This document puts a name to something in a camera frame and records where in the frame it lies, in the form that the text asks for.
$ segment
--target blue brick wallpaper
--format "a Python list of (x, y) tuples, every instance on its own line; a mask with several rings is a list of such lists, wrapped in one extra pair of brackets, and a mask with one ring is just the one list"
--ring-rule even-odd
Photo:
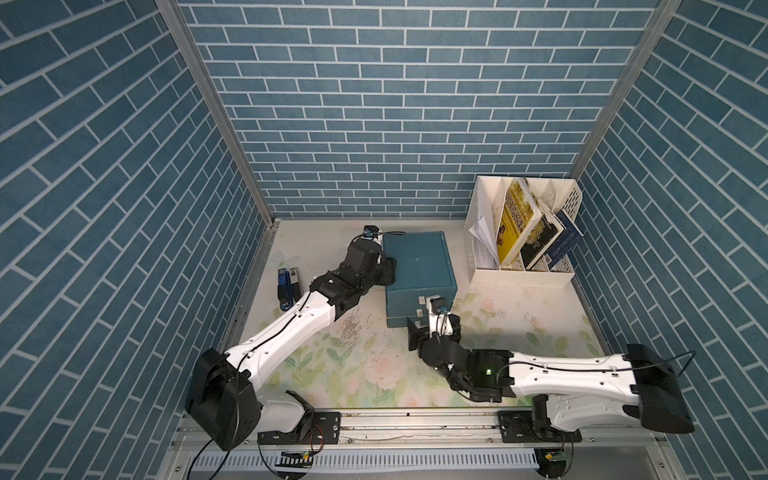
[(581, 178), (572, 258), (616, 351), (698, 351), (689, 478), (768, 478), (768, 2), (684, 0)]
[(464, 217), (563, 177), (657, 0), (182, 0), (276, 215)]
[(152, 0), (0, 1), (0, 478), (153, 477), (262, 229)]

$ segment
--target aluminum frame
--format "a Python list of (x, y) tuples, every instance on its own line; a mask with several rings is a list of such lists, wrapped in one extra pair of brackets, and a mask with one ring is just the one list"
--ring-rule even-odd
[(240, 296), (237, 298), (237, 305), (232, 312), (230, 321), (227, 323), (227, 329), (221, 337), (221, 343), (219, 345), (219, 350), (221, 352), (240, 343), (240, 337), (243, 335), (243, 328), (245, 327), (246, 320), (248, 320), (248, 313), (250, 313), (251, 307), (253, 306), (253, 298), (256, 296), (256, 291), (259, 288), (261, 276), (264, 274), (266, 261), (269, 259), (272, 244), (275, 241), (275, 235), (277, 234), (277, 227), (279, 225), (280, 220), (275, 220), (273, 226), (264, 229), (264, 233), (261, 236), (259, 246), (256, 250), (256, 255), (253, 256), (253, 261), (250, 264), (248, 274), (243, 283), (243, 289), (240, 291)]
[(253, 175), (253, 170), (250, 167), (245, 150), (243, 150), (243, 145), (237, 138), (237, 134), (235, 133), (229, 115), (227, 115), (227, 111), (224, 109), (221, 98), (214, 87), (214, 81), (211, 80), (208, 69), (203, 61), (203, 57), (200, 56), (200, 51), (197, 49), (194, 38), (192, 37), (192, 31), (187, 25), (187, 21), (184, 19), (184, 14), (181, 12), (179, 4), (176, 0), (156, 0), (155, 3), (160, 10), (160, 15), (163, 17), (165, 24), (168, 26), (170, 36), (173, 37), (176, 46), (179, 48), (181, 57), (184, 59), (184, 62), (187, 63), (192, 79), (200, 90), (200, 94), (203, 96), (203, 100), (208, 106), (211, 117), (214, 119), (214, 122), (216, 122), (216, 126), (219, 129), (219, 133), (221, 133), (221, 137), (224, 139), (224, 143), (227, 144), (227, 148), (232, 155), (232, 160), (234, 161), (235, 166), (237, 166), (237, 170), (240, 172), (240, 175), (243, 176), (243, 180), (250, 192), (250, 196), (253, 198), (253, 202), (256, 204), (259, 212), (261, 212), (261, 216), (264, 218), (266, 225), (272, 227), (275, 216), (272, 214), (272, 210), (270, 210), (270, 206), (261, 192), (256, 177)]
[[(559, 447), (560, 443), (504, 443), (499, 430), (499, 410), (527, 410), (529, 407), (471, 407), (437, 409), (318, 409), (341, 412), (339, 444), (325, 449), (354, 454), (360, 450), (387, 449), (509, 449)], [(646, 447), (654, 450), (657, 463), (672, 464), (669, 455), (658, 451), (668, 448), (663, 434), (639, 426), (605, 425), (581, 429), (584, 441), (579, 448)], [(209, 440), (208, 435), (189, 416), (184, 416), (171, 442), (168, 455), (157, 478), (182, 480), (195, 454)], [(282, 449), (265, 445), (262, 449)], [(252, 434), (235, 451), (255, 450), (257, 435)]]
[(581, 174), (584, 173), (584, 170), (586, 170), (589, 162), (592, 160), (592, 155), (594, 155), (594, 152), (597, 151), (600, 143), (603, 141), (603, 137), (608, 132), (608, 127), (614, 121), (619, 108), (624, 103), (624, 99), (629, 95), (632, 85), (634, 85), (637, 77), (640, 76), (645, 62), (650, 58), (650, 54), (656, 48), (656, 44), (672, 21), (672, 17), (681, 2), (682, 0), (659, 0), (659, 4), (645, 25), (640, 40), (637, 41), (637, 45), (632, 49), (624, 70), (621, 71), (619, 78), (616, 80), (608, 100), (594, 121), (592, 130), (589, 131), (584, 139), (581, 150), (576, 155), (576, 159), (571, 166), (571, 171), (568, 172), (568, 178), (578, 180)]

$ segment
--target book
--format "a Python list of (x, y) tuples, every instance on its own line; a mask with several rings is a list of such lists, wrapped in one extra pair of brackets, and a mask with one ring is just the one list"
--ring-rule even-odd
[(531, 234), (528, 235), (528, 239), (520, 249), (520, 257), (522, 257), (523, 267), (526, 270), (530, 270), (538, 262), (538, 259), (544, 255), (564, 230), (563, 223), (552, 213), (544, 201), (537, 198), (536, 204), (541, 210), (541, 219), (531, 230)]
[(515, 261), (528, 235), (541, 219), (541, 210), (525, 179), (513, 177), (511, 180), (496, 235), (496, 249), (502, 266)]
[(560, 210), (557, 214), (557, 218), (563, 224), (563, 231), (560, 233), (554, 243), (547, 249), (548, 267), (550, 270), (563, 259), (568, 252), (576, 247), (576, 244), (584, 238), (584, 234), (579, 230), (574, 223), (573, 219), (565, 213), (565, 210)]

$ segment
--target table surface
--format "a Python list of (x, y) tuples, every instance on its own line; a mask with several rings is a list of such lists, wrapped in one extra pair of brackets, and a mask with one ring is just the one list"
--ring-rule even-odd
[[(368, 223), (384, 231), (445, 232), (458, 285), (452, 312), (462, 319), (465, 348), (540, 356), (602, 355), (571, 284), (564, 289), (470, 285), (462, 220), (281, 221), (241, 339), (283, 313), (276, 294), (279, 268), (297, 267), (306, 292), (315, 276), (339, 265), (349, 241)], [(295, 390), (317, 408), (489, 405), (453, 392), (416, 352), (408, 351), (405, 328), (387, 328), (383, 286), (373, 287), (357, 307), (307, 340), (263, 389)], [(530, 399), (505, 399), (502, 405), (530, 405)]]

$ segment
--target cable tray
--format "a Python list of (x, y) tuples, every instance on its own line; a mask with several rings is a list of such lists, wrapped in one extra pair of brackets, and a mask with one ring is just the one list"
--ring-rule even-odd
[[(276, 463), (299, 462), (280, 457), (282, 450), (263, 450), (264, 458), (274, 468)], [(223, 453), (204, 453), (192, 472), (213, 472)], [(356, 449), (354, 452), (330, 450), (315, 457), (312, 473), (403, 472), (410, 470), (453, 469), (497, 470), (538, 468), (534, 449)], [(306, 468), (279, 467), (280, 472), (307, 472)], [(222, 472), (266, 471), (258, 451), (232, 452)]]

